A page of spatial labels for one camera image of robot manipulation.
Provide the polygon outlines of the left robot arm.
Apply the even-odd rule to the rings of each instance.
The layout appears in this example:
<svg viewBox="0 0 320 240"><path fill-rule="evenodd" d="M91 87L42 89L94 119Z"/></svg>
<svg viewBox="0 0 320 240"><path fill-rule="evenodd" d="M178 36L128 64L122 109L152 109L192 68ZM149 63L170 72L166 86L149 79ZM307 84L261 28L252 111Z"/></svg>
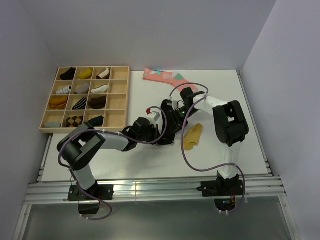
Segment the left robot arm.
<svg viewBox="0 0 320 240"><path fill-rule="evenodd" d="M138 143L155 143L160 137L158 119L153 113L139 117L119 133L102 131L85 122L61 140L57 145L58 158L68 163L66 167L80 185L79 194L91 200L98 193L90 162L100 149L128 152Z"/></svg>

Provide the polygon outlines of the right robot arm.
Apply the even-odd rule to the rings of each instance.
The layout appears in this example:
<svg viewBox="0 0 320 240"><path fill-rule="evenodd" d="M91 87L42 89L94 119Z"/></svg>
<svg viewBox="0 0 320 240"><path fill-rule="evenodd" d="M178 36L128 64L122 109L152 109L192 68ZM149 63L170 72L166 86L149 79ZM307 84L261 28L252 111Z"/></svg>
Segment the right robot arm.
<svg viewBox="0 0 320 240"><path fill-rule="evenodd" d="M216 189L220 194L227 195L234 188L232 180L244 176L238 162L242 143L249 133L249 126L241 104L237 100L227 102L209 96L208 93L208 89L205 92L193 92L191 87L186 87L180 92L186 107L181 127L180 148L185 163L192 170L204 173L217 169L217 177L221 179L216 183ZM222 163L207 169L193 167L187 160L184 150L187 120L197 111L212 115L216 137L221 144Z"/></svg>

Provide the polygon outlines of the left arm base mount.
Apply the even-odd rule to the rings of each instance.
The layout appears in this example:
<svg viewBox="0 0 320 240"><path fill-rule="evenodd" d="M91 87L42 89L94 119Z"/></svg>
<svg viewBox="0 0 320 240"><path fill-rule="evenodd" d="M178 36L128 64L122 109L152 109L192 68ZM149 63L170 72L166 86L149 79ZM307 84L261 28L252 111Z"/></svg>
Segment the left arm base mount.
<svg viewBox="0 0 320 240"><path fill-rule="evenodd" d="M112 184L95 184L86 193L99 200L112 200L114 186ZM69 202L93 201L91 197L84 194L77 185L71 185L67 200ZM95 215L100 210L101 203L79 203L78 212L82 215Z"/></svg>

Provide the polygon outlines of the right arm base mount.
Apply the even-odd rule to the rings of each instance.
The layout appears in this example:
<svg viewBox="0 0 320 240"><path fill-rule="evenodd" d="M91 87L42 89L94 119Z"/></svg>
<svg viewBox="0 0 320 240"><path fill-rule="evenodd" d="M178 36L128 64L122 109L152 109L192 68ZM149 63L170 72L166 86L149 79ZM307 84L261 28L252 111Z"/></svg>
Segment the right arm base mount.
<svg viewBox="0 0 320 240"><path fill-rule="evenodd" d="M237 174L231 179L224 179L219 173L216 180L202 181L196 188L203 197L213 197L215 207L226 214L237 207L236 197L245 196L245 184Z"/></svg>

